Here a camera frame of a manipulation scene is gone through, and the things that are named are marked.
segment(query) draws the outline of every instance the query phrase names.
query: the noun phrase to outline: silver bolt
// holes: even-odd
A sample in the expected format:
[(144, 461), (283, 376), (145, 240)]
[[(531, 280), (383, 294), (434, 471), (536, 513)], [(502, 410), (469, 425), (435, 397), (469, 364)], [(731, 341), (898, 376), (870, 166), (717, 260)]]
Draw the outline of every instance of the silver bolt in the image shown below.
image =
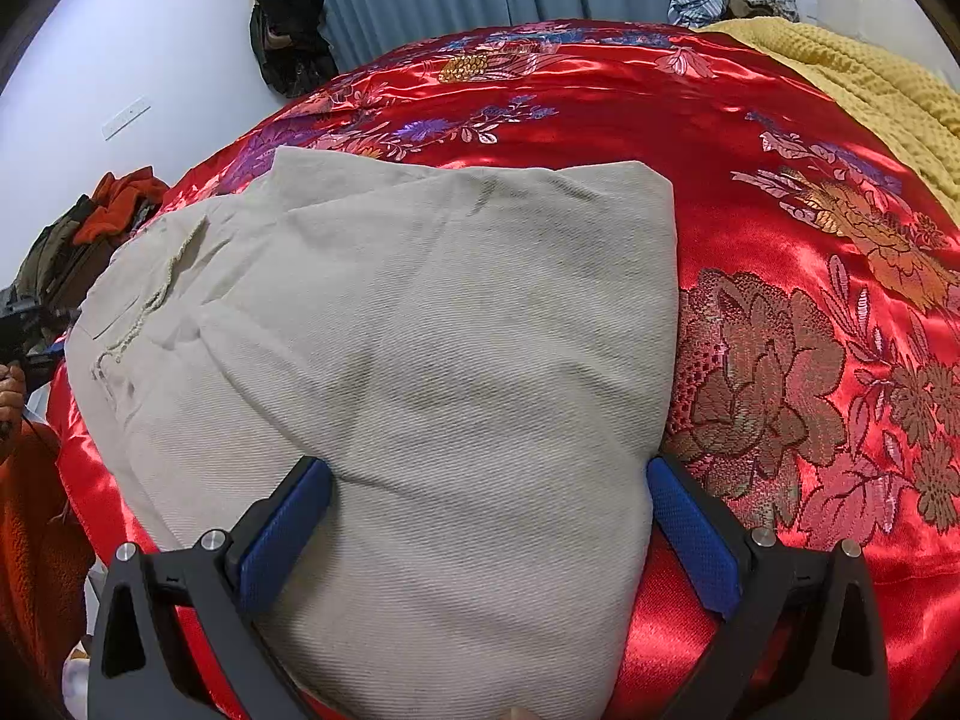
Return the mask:
[(776, 544), (776, 533), (769, 528), (754, 528), (750, 531), (750, 538), (758, 547), (772, 547)]
[(136, 544), (132, 541), (124, 541), (117, 547), (117, 560), (127, 562), (134, 555), (136, 555)]
[(863, 550), (860, 549), (860, 544), (852, 538), (844, 538), (843, 541), (840, 542), (840, 549), (843, 550), (843, 554), (847, 557), (860, 557), (863, 554)]
[(208, 552), (216, 552), (224, 545), (227, 540), (227, 534), (223, 531), (207, 531), (200, 536), (200, 546)]

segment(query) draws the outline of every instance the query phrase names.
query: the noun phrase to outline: bed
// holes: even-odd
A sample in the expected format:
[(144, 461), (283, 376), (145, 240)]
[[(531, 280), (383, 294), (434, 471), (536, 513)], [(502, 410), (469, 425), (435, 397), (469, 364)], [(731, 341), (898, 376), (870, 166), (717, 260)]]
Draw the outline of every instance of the bed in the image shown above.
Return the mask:
[[(759, 50), (646, 23), (402, 47), (194, 167), (161, 213), (242, 191), (281, 145), (450, 169), (635, 159), (666, 176), (680, 306), (665, 447), (747, 526), (814, 549), (858, 541), (893, 716), (928, 699), (960, 641), (960, 238), (934, 194), (944, 187)], [(48, 418), (98, 556), (123, 541), (154, 550), (63, 369)], [(211, 697), (238, 717), (196, 620), (181, 622)], [(715, 629), (655, 531), (605, 717), (655, 716)]]

